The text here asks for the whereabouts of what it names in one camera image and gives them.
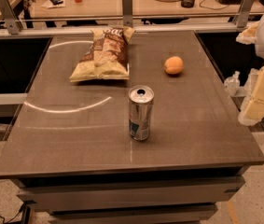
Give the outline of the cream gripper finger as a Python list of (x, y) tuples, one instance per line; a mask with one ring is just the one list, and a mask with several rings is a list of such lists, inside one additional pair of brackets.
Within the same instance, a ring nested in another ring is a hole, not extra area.
[(253, 126), (264, 118), (264, 66), (249, 76), (252, 90), (243, 99), (238, 121)]
[(239, 33), (236, 37), (236, 41), (245, 45), (255, 44), (257, 28), (258, 21), (249, 25), (245, 30)]

